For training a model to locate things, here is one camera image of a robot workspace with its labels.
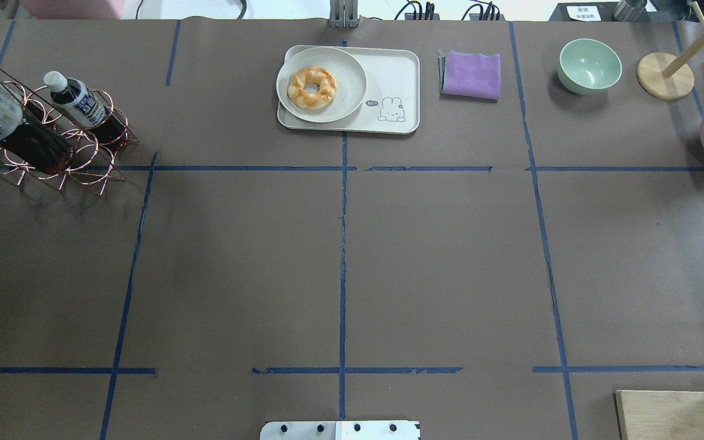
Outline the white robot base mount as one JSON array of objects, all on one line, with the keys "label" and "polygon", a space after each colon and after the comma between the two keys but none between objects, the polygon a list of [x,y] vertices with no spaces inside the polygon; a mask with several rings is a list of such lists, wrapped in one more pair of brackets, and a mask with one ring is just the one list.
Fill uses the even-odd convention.
[{"label": "white robot base mount", "polygon": [[328,420],[274,421],[260,431],[260,439],[421,439],[418,421]]}]

